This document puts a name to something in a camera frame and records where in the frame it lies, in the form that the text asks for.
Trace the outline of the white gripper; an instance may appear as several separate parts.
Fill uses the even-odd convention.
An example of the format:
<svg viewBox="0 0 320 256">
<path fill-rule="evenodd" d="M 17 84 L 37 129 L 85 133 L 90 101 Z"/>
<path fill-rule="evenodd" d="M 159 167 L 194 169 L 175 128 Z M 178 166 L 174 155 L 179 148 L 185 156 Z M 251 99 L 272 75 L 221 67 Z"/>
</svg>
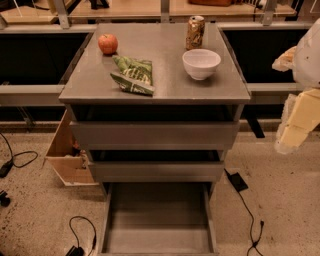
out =
<svg viewBox="0 0 320 256">
<path fill-rule="evenodd" d="M 282 53 L 272 68 L 285 72 L 293 66 L 294 80 L 303 87 L 320 87 L 320 19 L 293 46 Z M 276 133 L 275 150 L 281 154 L 297 150 L 320 124 L 320 90 L 290 94 L 285 101 Z"/>
</svg>

